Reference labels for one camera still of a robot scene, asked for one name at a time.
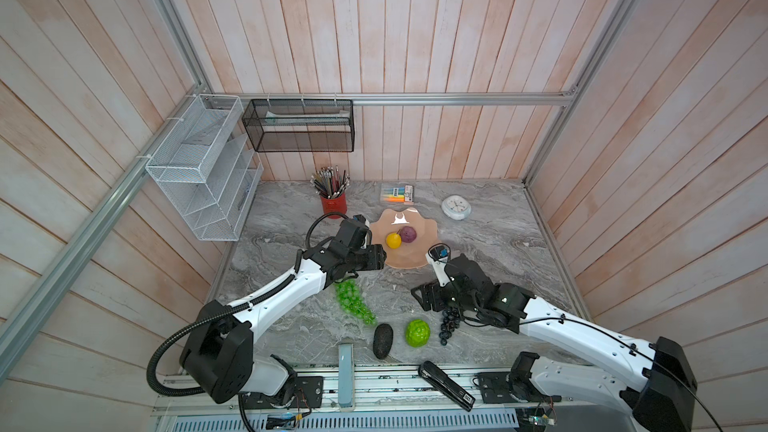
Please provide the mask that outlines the yellow fake lemon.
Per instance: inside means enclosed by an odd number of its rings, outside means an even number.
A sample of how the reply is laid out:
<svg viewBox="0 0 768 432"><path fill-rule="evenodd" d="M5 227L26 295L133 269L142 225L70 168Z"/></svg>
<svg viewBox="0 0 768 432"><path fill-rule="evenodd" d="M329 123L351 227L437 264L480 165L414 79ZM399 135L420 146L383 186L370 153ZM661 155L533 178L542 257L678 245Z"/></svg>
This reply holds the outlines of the yellow fake lemon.
<svg viewBox="0 0 768 432"><path fill-rule="evenodd" d="M399 233L397 233L397 232L392 232L392 233L389 233L389 234L386 236L385 240L386 240L386 244L387 244L387 246L388 246L390 249L392 249L392 250L397 250L397 249L399 249L399 248L402 246L402 244L403 244L403 240L402 240L402 237L401 237L401 236L400 236L400 234L399 234Z"/></svg>

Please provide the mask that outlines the dark purple fake grape bunch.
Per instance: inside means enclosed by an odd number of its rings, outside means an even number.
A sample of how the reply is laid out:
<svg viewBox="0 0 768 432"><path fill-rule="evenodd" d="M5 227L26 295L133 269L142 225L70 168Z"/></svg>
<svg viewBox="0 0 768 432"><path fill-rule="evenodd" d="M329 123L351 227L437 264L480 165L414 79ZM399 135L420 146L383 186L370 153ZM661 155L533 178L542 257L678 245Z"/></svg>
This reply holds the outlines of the dark purple fake grape bunch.
<svg viewBox="0 0 768 432"><path fill-rule="evenodd" d="M442 346L446 346L453 333L460 326L462 321L461 313L456 308L446 308L442 311L442 322L440 325L439 341Z"/></svg>

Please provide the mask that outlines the beige wavy fruit bowl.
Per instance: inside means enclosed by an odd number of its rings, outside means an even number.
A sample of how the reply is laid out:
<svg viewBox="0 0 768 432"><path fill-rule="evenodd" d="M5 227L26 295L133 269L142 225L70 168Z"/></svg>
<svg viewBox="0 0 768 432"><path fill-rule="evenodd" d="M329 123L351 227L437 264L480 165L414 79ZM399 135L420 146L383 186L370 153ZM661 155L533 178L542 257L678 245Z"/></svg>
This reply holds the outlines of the beige wavy fruit bowl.
<svg viewBox="0 0 768 432"><path fill-rule="evenodd" d="M415 238L406 242L401 232L410 227L415 231ZM386 253L385 264L395 269L416 269L427 264L429 248L438 243L437 222L427 219L414 207L401 211L386 209L380 218L370 224L374 244L383 246ZM393 248L387 242L391 234L399 235L402 243Z"/></svg>

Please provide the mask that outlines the green fake grape bunch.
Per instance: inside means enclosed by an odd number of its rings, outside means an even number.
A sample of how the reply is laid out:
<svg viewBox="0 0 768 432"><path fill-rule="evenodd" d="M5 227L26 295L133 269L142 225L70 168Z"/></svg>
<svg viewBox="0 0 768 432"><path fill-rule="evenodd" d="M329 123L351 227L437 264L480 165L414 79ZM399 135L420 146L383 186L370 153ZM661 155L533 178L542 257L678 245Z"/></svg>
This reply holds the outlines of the green fake grape bunch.
<svg viewBox="0 0 768 432"><path fill-rule="evenodd" d="M339 305L345 313L360 319L368 326L377 323L375 314L364 303L360 288L354 280L335 283L334 289Z"/></svg>

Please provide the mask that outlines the green bumpy fake fruit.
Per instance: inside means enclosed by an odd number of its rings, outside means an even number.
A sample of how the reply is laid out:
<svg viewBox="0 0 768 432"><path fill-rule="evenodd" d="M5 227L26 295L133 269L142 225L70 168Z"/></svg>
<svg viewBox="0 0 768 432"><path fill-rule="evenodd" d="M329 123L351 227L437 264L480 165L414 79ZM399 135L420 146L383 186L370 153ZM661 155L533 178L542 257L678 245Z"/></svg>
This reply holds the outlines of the green bumpy fake fruit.
<svg viewBox="0 0 768 432"><path fill-rule="evenodd" d="M427 322L422 319L410 321L405 329L406 343L413 348L425 346L430 339L431 329Z"/></svg>

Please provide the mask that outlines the purple fake fruit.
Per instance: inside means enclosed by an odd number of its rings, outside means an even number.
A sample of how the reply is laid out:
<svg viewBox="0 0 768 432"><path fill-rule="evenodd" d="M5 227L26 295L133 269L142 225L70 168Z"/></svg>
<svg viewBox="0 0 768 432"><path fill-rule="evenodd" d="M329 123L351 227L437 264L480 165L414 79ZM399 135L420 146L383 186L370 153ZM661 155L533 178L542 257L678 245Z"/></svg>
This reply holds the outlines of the purple fake fruit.
<svg viewBox="0 0 768 432"><path fill-rule="evenodd" d="M418 238L417 231L411 226L404 226L398 231L403 243L412 243Z"/></svg>

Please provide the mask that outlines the dark fake avocado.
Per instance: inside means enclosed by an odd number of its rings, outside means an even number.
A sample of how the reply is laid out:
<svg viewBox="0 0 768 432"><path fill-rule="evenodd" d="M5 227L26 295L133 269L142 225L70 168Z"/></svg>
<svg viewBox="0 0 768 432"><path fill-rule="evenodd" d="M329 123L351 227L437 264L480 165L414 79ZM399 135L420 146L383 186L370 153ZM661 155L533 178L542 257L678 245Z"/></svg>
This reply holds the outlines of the dark fake avocado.
<svg viewBox="0 0 768 432"><path fill-rule="evenodd" d="M374 331L372 350L374 356L379 360L386 359L392 349L394 342L394 331L391 325L379 324Z"/></svg>

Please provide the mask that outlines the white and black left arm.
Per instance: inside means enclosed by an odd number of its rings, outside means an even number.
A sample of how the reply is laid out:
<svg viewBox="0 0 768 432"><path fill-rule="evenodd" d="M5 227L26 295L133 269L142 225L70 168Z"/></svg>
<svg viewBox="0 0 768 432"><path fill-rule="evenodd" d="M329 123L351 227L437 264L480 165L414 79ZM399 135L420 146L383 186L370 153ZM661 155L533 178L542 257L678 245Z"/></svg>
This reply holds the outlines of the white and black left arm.
<svg viewBox="0 0 768 432"><path fill-rule="evenodd" d="M291 400L296 372L274 355L255 356L258 339L302 301L360 271L380 270L385 260L364 216L343 217L335 236L306 244L292 268L261 289L227 305L206 304L189 333L181 367L217 404L247 393L280 404Z"/></svg>

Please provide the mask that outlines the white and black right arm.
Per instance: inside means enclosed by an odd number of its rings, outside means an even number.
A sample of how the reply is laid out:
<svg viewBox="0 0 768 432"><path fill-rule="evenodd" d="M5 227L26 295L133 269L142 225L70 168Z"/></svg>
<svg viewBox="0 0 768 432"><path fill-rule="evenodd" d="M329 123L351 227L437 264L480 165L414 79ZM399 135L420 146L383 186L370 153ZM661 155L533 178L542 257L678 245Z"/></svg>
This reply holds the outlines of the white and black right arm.
<svg viewBox="0 0 768 432"><path fill-rule="evenodd" d="M542 340L582 359L576 365L519 353L503 376L512 399L541 405L575 399L624 413L648 431L691 430L698 383L677 342L632 338L523 287L495 284L476 262L451 256L444 244L425 257L436 278L411 291L423 310Z"/></svg>

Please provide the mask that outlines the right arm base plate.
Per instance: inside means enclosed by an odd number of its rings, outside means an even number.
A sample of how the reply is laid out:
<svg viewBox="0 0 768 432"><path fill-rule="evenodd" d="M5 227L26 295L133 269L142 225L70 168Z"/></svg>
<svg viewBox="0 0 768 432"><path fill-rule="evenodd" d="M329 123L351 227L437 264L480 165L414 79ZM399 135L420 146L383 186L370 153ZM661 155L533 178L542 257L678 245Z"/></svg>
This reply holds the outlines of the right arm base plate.
<svg viewBox="0 0 768 432"><path fill-rule="evenodd" d="M475 376L483 402L486 404L561 402L560 395L541 393L526 372L481 372Z"/></svg>

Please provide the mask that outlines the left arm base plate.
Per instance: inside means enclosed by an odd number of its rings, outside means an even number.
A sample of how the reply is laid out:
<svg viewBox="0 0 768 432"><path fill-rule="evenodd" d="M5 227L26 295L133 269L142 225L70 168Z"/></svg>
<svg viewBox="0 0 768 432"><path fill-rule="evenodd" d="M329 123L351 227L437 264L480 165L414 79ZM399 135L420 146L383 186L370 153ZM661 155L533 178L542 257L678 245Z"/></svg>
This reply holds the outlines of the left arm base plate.
<svg viewBox="0 0 768 432"><path fill-rule="evenodd" d="M319 409L322 404L324 378L319 375L299 375L293 383L289 399L275 399L261 393L242 395L246 412L296 413Z"/></svg>

